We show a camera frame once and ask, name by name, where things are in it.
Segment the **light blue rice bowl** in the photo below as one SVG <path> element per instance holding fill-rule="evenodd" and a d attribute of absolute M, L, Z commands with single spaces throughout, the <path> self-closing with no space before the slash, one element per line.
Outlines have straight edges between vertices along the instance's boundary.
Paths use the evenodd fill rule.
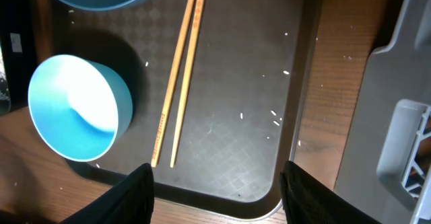
<path fill-rule="evenodd" d="M 102 157 L 133 116 L 131 93 L 117 72 L 70 54 L 50 57 L 36 68 L 28 108 L 42 140 L 78 162 Z"/>

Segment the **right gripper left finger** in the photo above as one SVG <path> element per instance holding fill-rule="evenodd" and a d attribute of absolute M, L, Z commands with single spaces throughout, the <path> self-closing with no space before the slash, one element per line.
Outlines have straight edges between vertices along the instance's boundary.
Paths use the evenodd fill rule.
<path fill-rule="evenodd" d="M 89 205 L 63 220 L 70 224 L 151 222 L 154 211 L 154 175 L 144 163 Z"/>

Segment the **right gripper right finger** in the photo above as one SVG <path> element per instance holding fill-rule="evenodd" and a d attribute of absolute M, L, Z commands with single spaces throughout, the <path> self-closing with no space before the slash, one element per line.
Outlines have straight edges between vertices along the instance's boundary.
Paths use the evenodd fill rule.
<path fill-rule="evenodd" d="M 285 162 L 279 188 L 288 224 L 379 224 L 293 161 Z"/>

